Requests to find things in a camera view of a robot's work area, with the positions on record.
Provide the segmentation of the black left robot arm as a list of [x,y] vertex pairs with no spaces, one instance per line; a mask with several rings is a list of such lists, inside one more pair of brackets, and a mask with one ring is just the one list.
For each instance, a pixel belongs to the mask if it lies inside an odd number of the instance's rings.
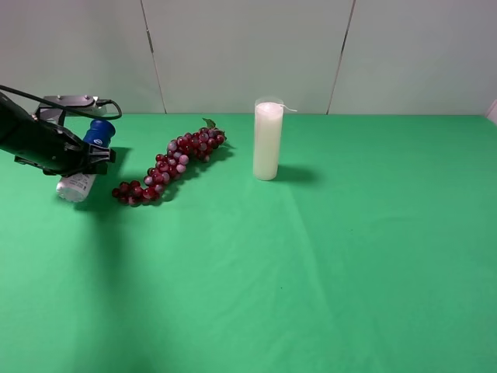
[[[67,116],[91,120],[80,138],[68,128]],[[105,175],[116,161],[109,146],[116,129],[113,120],[122,117],[119,105],[97,96],[45,96],[1,87],[1,150],[15,162],[41,169],[52,176],[78,173]]]

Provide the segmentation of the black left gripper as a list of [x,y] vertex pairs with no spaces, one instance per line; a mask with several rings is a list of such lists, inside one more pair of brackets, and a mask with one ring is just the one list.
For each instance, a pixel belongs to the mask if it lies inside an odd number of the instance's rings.
[[42,169],[47,174],[68,175],[79,172],[106,175],[108,164],[116,161],[116,152],[99,145],[87,145],[65,127],[35,120],[31,116],[14,117],[14,161]]

